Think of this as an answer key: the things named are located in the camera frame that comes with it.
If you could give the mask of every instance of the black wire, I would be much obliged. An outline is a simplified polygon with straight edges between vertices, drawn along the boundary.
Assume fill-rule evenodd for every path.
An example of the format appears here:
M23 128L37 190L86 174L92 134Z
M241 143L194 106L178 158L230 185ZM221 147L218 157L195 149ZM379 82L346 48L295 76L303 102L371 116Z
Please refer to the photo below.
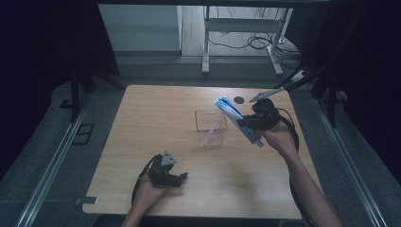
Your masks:
M250 46L253 49L265 49L269 44L271 44L271 41L269 39L267 39L265 37L261 37L261 36L256 36L256 33L254 33L250 38L248 38L247 44L243 45L243 46L231 46L231 45L228 45L228 44L215 43L215 42L211 41L210 38L209 38L209 42L212 43L212 44L216 44L216 45L226 46L226 47L229 47L229 48L232 48L232 49L242 49L242 48L245 48L247 46ZM263 45L258 47L258 46L255 46L253 44L254 42L260 42Z
M257 12L259 12L260 10L261 10L261 8L259 8L259 9L256 11L256 13L253 15L253 18L256 17Z
M263 16L265 15L265 11L266 11L266 8L263 8L263 12L262 12L262 15L260 16L260 18L263 18Z
M276 109L279 110L279 111L284 111L285 113L287 113L287 115L288 115L288 117L289 117L289 120L291 121L291 125L292 125L293 127L295 127L294 121L292 120L292 117L291 117L291 115L289 114L288 111L286 111L286 110L284 110L284 109L281 109L281 108L276 108Z
M227 10L230 13L231 17L234 17L233 14L230 12L230 7L227 7Z
M277 11L276 11L276 16L274 17L274 19L277 19L277 14L278 14L278 10L279 10L280 8L277 8Z

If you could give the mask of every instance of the table top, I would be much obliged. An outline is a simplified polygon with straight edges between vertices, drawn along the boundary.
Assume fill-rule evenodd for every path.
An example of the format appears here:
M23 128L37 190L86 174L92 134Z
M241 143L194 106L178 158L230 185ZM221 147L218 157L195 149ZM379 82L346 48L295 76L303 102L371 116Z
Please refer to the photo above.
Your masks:
M200 147L195 111L215 109L214 100L236 96L242 114L252 114L250 100L266 89L132 85L127 88L109 138L88 189L86 213L127 214L131 193L143 167L156 154L168 150L178 160L170 174L188 172L179 188L148 211L150 216L219 218L301 218L288 185L283 158L263 141L259 148L227 119L223 145ZM271 96L287 110L300 135L300 156L321 187L286 91Z

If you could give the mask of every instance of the hand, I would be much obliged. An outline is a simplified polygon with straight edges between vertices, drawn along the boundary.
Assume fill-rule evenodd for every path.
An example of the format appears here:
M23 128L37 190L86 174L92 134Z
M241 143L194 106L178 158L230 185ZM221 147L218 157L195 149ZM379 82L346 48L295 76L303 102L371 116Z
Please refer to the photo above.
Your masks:
M154 205L167 191L167 187L156 187L146 173L141 180L136 192L135 201L127 214L122 227L137 227L142 216Z
M140 183L132 207L144 212L154 205L167 191L167 187L154 186L148 174L145 174Z
M268 144L277 150L283 158L287 159L291 156L298 155L295 148L294 138L292 137L289 128L282 121L267 131L260 131Z

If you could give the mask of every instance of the black cable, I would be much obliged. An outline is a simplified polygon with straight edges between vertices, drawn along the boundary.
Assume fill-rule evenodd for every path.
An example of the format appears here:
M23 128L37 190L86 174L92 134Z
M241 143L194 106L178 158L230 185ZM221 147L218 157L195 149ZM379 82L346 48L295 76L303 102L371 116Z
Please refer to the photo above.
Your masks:
M297 68L297 67L290 67L290 66L286 65L284 63L285 60L295 60L295 59L281 59L280 60L280 64L283 65L284 67L288 68L288 69L296 69Z
M276 11L276 16L274 17L274 19L277 19L277 14L278 14L278 10L279 10L280 8L277 8L277 11Z
M230 7L227 7L228 13L230 13L231 17L234 17L233 14L230 12Z
M253 49L265 49L269 44L271 44L271 41L269 39L267 39L265 37L261 37L261 36L256 36L256 33L254 33L250 38L248 38L247 44L243 45L243 46L231 46L231 45L228 45L228 44L215 43L215 42L211 41L210 38L209 38L209 42L212 43L212 44L216 44L216 45L226 46L226 47L229 47L229 48L232 48L232 49L242 49L242 48L245 48L247 46L251 46ZM263 46L260 46L260 47L255 46L253 44L254 42L260 42L261 44L263 44Z
M265 11L266 11L266 8L263 8L263 12L262 12L262 15L260 16L260 18L263 18L263 16L265 15Z

